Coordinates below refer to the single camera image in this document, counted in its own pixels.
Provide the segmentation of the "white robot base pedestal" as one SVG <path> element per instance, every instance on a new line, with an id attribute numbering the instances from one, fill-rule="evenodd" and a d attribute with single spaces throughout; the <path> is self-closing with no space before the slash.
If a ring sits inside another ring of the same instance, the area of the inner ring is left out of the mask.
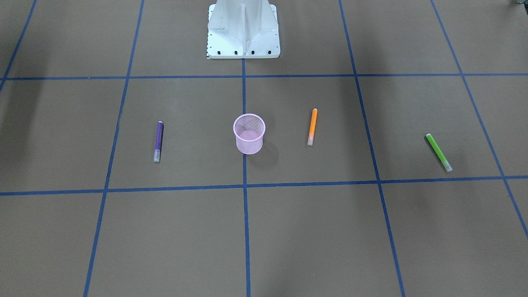
<path id="1" fill-rule="evenodd" d="M 208 9 L 209 59 L 274 59 L 281 54 L 277 8 L 267 0 L 217 0 Z"/>

